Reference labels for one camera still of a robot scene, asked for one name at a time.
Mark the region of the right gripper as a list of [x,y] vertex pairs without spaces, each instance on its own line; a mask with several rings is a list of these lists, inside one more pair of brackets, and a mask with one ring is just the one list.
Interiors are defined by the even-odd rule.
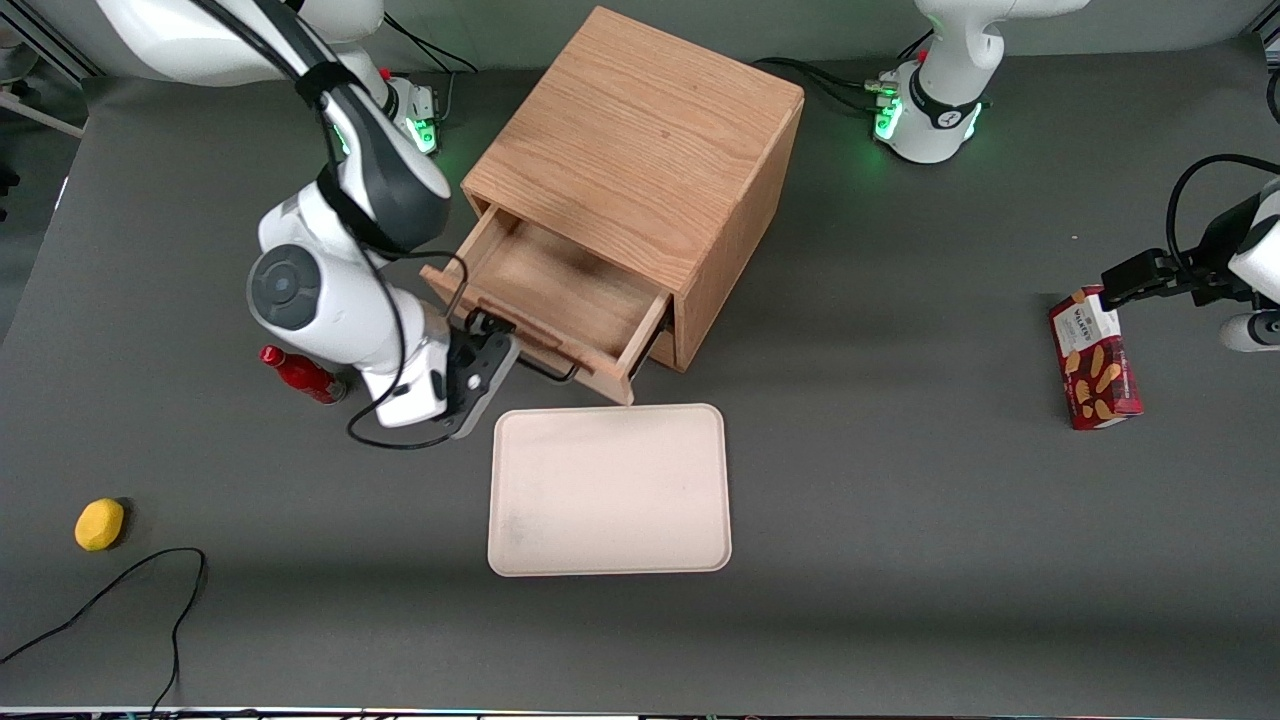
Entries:
[[[486,311],[471,311],[463,329],[488,337],[492,348],[520,347],[515,325]],[[447,392],[436,387],[435,377],[445,374],[449,347],[451,328],[443,316],[425,307],[398,310],[389,334],[362,360],[362,378],[381,427],[415,425],[447,410]]]

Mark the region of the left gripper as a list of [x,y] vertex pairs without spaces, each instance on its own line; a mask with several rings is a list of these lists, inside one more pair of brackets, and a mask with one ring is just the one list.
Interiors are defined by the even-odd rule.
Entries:
[[1220,300],[1276,307],[1279,181],[1216,217],[1192,250],[1193,270],[1167,250],[1146,250],[1102,273],[1103,307],[1120,307],[1146,299],[1192,292],[1203,307]]

